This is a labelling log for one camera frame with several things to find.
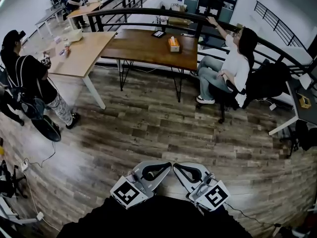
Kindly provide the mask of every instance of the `sneaker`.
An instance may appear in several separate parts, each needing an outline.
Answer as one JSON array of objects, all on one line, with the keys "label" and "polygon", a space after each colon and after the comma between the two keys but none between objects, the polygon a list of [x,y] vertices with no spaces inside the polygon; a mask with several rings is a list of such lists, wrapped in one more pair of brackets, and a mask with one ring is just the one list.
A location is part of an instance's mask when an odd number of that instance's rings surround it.
[{"label": "sneaker", "polygon": [[89,24],[87,24],[87,23],[85,23],[85,24],[83,24],[83,25],[81,25],[81,27],[89,27],[90,25]]},{"label": "sneaker", "polygon": [[189,74],[194,78],[199,78],[198,74],[194,71],[190,71]]},{"label": "sneaker", "polygon": [[73,113],[73,122],[71,123],[71,125],[66,125],[66,128],[68,129],[72,129],[76,123],[78,123],[78,121],[80,120],[80,115],[78,113]]},{"label": "sneaker", "polygon": [[196,101],[201,104],[214,104],[214,100],[204,100],[200,95],[197,96]]}]

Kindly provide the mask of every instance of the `wooden desk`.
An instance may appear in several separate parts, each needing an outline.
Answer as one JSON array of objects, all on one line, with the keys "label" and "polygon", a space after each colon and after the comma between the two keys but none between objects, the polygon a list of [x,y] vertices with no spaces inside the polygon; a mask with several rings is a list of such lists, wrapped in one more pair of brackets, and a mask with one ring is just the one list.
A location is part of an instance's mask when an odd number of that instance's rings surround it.
[{"label": "wooden desk", "polygon": [[[197,70],[197,47],[196,38],[167,33],[162,38],[151,36],[154,31],[123,29],[113,38],[102,51],[102,58],[116,59],[118,64],[120,87],[123,90],[124,81],[121,60],[147,62],[164,65],[181,70],[180,90],[178,92],[174,78],[178,102],[180,102],[182,77],[184,70]],[[168,39],[174,36],[180,43],[181,52],[169,51]]]},{"label": "wooden desk", "polygon": [[[294,107],[294,112],[295,116],[285,122],[284,124],[278,126],[274,130],[271,130],[268,134],[273,135],[274,133],[277,133],[278,131],[286,128],[287,126],[291,125],[292,123],[296,122],[297,120],[304,120],[306,122],[310,122],[314,125],[317,125],[317,104],[315,102],[314,95],[311,90],[305,90],[300,81],[292,78],[291,80],[286,82],[288,91],[290,96],[292,97],[293,100],[293,107]],[[299,102],[299,97],[297,95],[296,89],[299,87],[298,93],[306,96],[307,98],[310,99],[312,106],[308,109],[302,108],[300,102]]]},{"label": "wooden desk", "polygon": [[86,15],[87,13],[90,13],[90,12],[96,10],[97,8],[99,8],[100,5],[101,5],[101,2],[93,2],[93,3],[89,4],[88,6],[86,6],[86,5],[80,6],[77,10],[75,10],[71,14],[69,14],[67,16],[67,18],[68,18],[69,24],[72,27],[72,29],[74,30],[75,28],[70,20],[71,18]]},{"label": "wooden desk", "polygon": [[71,44],[71,52],[66,59],[63,59],[59,55],[60,51],[64,49],[64,42],[58,44],[52,42],[47,48],[50,51],[52,62],[49,73],[82,78],[99,106],[105,109],[106,106],[93,86],[88,74],[100,57],[102,50],[114,35],[115,32],[84,33],[84,38]]}]

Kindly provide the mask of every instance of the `white shoe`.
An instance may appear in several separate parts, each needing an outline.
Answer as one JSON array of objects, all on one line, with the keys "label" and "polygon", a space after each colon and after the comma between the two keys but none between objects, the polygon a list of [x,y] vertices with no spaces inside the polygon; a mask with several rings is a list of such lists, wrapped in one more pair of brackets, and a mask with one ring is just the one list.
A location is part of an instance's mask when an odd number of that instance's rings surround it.
[{"label": "white shoe", "polygon": [[194,78],[199,78],[198,74],[194,71],[190,71],[189,74]]},{"label": "white shoe", "polygon": [[214,100],[204,100],[200,95],[197,96],[196,101],[201,104],[214,104]]}]

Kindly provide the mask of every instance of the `jeans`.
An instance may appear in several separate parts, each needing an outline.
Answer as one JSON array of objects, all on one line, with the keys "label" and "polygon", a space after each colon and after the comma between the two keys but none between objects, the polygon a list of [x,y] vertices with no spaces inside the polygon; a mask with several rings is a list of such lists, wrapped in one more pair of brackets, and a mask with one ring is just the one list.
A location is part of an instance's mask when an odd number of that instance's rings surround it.
[{"label": "jeans", "polygon": [[70,112],[69,106],[59,93],[51,103],[47,104],[47,106],[53,109],[59,119],[66,123],[66,125],[72,124],[73,116]]},{"label": "jeans", "polygon": [[206,101],[214,99],[213,95],[209,92],[209,84],[212,84],[227,93],[231,93],[223,77],[217,77],[222,65],[222,61],[205,56],[197,68],[197,74],[200,80],[200,95]]}]

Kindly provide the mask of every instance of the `patterned pants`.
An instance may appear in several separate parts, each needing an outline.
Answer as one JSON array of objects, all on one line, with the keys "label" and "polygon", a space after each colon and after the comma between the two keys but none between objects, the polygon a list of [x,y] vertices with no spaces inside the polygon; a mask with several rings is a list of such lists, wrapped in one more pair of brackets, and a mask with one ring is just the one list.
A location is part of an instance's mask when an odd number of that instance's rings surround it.
[{"label": "patterned pants", "polygon": [[59,95],[59,93],[51,103],[47,104],[47,106],[53,109],[59,119],[66,123],[66,125],[71,125],[73,122],[73,116],[70,112],[68,104]]}]

